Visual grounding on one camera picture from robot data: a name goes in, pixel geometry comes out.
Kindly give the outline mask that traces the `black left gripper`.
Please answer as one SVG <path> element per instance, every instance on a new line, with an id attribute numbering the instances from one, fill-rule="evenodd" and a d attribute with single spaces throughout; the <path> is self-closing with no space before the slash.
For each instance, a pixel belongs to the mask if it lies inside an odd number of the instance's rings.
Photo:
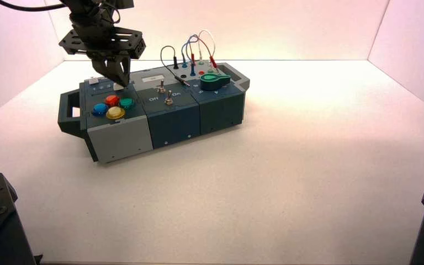
<path id="1" fill-rule="evenodd" d="M 128 55 L 120 61 L 92 60 L 92 67 L 96 72 L 127 87 L 130 82 L 130 59 L 139 59 L 146 44 L 142 32 L 115 26 L 112 15 L 112 10 L 95 10 L 85 14 L 72 12 L 72 30 L 59 45 L 70 55 Z"/>

